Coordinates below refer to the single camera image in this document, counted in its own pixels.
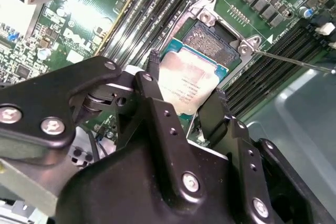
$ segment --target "capacitor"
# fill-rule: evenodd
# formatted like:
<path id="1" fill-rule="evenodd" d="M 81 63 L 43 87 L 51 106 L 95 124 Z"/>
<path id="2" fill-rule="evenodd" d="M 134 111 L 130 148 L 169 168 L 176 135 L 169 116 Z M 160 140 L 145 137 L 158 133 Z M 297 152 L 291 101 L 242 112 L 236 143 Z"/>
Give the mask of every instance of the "capacitor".
<path id="1" fill-rule="evenodd" d="M 313 10 L 306 7 L 300 7 L 299 14 L 302 18 L 310 18 L 313 15 Z"/>
<path id="2" fill-rule="evenodd" d="M 57 15 L 60 16 L 60 17 L 65 17 L 65 16 L 67 16 L 67 13 L 66 13 L 66 11 L 65 11 L 65 9 L 64 9 L 63 7 L 59 7 L 59 8 L 57 8 L 56 13 L 57 13 Z"/>
<path id="3" fill-rule="evenodd" d="M 42 48 L 37 51 L 37 58 L 40 60 L 49 59 L 51 56 L 51 50 L 49 48 Z"/>

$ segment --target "black ram slot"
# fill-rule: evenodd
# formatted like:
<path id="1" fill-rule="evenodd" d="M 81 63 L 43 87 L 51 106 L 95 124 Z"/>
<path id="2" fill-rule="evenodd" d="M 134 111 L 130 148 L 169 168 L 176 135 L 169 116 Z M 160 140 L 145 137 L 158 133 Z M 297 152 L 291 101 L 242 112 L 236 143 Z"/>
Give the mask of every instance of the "black ram slot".
<path id="1" fill-rule="evenodd" d="M 290 33 L 285 34 L 282 39 L 273 45 L 269 50 L 270 53 L 280 54 L 284 51 L 288 45 L 291 45 L 293 39 L 297 39 L 302 33 L 305 32 L 305 29 L 296 25 Z M 268 68 L 268 65 L 272 62 L 271 58 L 261 57 L 253 64 L 243 75 L 235 81 L 228 89 L 226 89 L 226 95 L 230 99 L 240 92 L 244 83 L 248 82 L 250 79 L 253 79 L 260 71 L 263 71 L 264 68 Z"/>
<path id="2" fill-rule="evenodd" d="M 319 41 L 301 24 L 297 24 L 269 50 L 272 54 L 309 62 L 323 51 Z M 225 92 L 228 106 L 238 118 L 257 106 L 298 72 L 301 67 L 261 57 L 242 76 L 228 87 Z"/>

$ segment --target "cable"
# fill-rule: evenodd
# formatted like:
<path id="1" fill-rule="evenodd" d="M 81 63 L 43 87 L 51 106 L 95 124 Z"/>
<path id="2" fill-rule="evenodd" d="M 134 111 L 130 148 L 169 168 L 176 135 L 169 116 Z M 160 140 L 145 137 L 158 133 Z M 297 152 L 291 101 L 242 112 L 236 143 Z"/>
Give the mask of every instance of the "cable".
<path id="1" fill-rule="evenodd" d="M 109 154 L 108 154 L 107 151 L 105 150 L 104 146 L 103 146 L 101 143 L 99 143 L 99 142 L 98 142 L 98 145 L 99 145 L 99 147 L 101 148 L 101 150 L 103 151 L 104 156 L 107 157 Z"/>
<path id="2" fill-rule="evenodd" d="M 92 148 L 92 156 L 93 156 L 93 161 L 99 161 L 100 157 L 99 157 L 99 152 L 98 152 L 98 148 L 96 145 L 96 140 L 95 137 L 93 136 L 93 133 L 84 125 L 80 126 L 89 136 L 89 140 L 90 140 L 90 144 L 91 144 L 91 148 Z"/>

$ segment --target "green circuit board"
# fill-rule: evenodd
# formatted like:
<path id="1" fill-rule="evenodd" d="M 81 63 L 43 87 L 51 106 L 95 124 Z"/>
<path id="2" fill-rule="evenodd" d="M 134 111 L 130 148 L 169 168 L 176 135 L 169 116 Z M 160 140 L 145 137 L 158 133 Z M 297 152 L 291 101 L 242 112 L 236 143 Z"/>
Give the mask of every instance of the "green circuit board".
<path id="1" fill-rule="evenodd" d="M 0 20 L 0 82 L 15 84 L 92 57 L 125 3 L 126 0 L 48 2 L 40 9 L 28 38 Z M 39 59 L 38 54 L 48 54 L 47 59 Z M 108 117 L 103 114 L 95 121 L 99 125 L 108 123 Z"/>
<path id="2" fill-rule="evenodd" d="M 130 9 L 134 10 L 136 14 L 140 9 L 132 9 L 132 6 L 145 3 L 144 0 L 135 0 L 132 3 L 127 1 L 54 0 L 48 2 L 40 7 L 33 31 L 28 38 L 23 34 L 18 34 L 15 27 L 7 24 L 6 21 L 0 20 L 0 81 L 15 84 L 90 58 L 102 51 L 101 45 L 111 33 L 111 27 L 116 23 L 117 18 L 121 17 L 123 8 L 130 4 Z M 160 18 L 169 12 L 175 1 L 169 2 L 168 0 L 167 6 L 160 6 L 163 0 L 153 0 L 150 7 L 153 10 L 158 6 L 162 9 L 161 12 L 158 12 L 157 23 L 154 22 L 155 25 L 151 25 L 149 22 L 152 14 L 152 9 L 149 8 L 142 16 L 143 22 L 134 23 L 136 27 L 129 29 L 130 32 L 143 29 L 141 31 L 150 43 L 156 39 L 160 41 L 162 38 L 159 36 L 152 38 L 151 35 L 157 27 L 162 25 Z M 319 13 L 322 9 L 326 9 L 326 4 L 330 1 L 334 0 L 277 0 L 271 6 L 275 9 L 272 16 L 277 14 L 282 17 L 282 21 L 278 24 L 272 23 L 272 18 L 263 16 L 261 11 L 256 11 L 255 1 L 217 0 L 215 12 L 245 38 L 259 35 L 262 38 L 259 49 L 267 50 L 298 22 L 301 18 L 299 16 L 300 7 L 306 6 L 311 8 L 314 13 Z M 181 3 L 182 5 L 176 9 L 176 13 L 185 10 L 187 0 Z M 335 5 L 329 4 L 327 10 L 331 15 L 336 15 Z M 182 40 L 194 25 L 195 21 L 189 19 L 175 37 Z M 142 41 L 138 34 L 133 37 L 139 39 L 141 43 L 146 43 L 146 40 Z M 121 44 L 117 48 L 120 48 L 121 51 L 113 48 L 116 53 L 127 55 L 122 59 L 123 64 L 136 63 L 138 66 L 144 64 L 146 58 L 131 61 L 131 56 L 134 57 L 134 53 L 132 51 L 126 54 L 124 51 L 128 48 L 125 48 L 125 45 Z M 135 43 L 132 44 L 132 48 L 137 50 Z M 230 70 L 237 64 L 239 64 L 239 60 L 230 66 Z M 107 128 L 111 127 L 115 120 L 114 115 L 104 113 L 101 117 L 88 122 L 88 126 L 97 131 L 101 125 Z M 185 128 L 187 128 L 189 121 L 183 121 L 182 124 Z"/>

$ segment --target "motherboard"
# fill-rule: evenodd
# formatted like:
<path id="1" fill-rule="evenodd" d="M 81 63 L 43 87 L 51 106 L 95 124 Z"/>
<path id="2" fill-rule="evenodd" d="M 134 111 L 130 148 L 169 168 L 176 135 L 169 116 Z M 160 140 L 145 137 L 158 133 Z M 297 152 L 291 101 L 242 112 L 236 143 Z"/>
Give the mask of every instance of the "motherboard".
<path id="1" fill-rule="evenodd" d="M 15 84 L 97 55 L 122 68 L 144 68 L 156 49 L 166 80 L 178 76 L 174 87 L 172 81 L 159 80 L 167 90 L 164 97 L 181 110 L 181 123 L 192 132 L 189 137 L 206 146 L 193 121 L 211 93 L 205 86 L 223 89 L 233 113 L 242 117 L 300 71 L 251 50 L 306 62 L 320 59 L 334 50 L 335 2 L 0 0 L 0 81 Z M 177 62 L 183 63 L 180 75 L 175 73 L 181 66 Z M 115 122 L 115 115 L 103 113 L 86 125 L 95 132 L 104 127 L 115 141 Z"/>

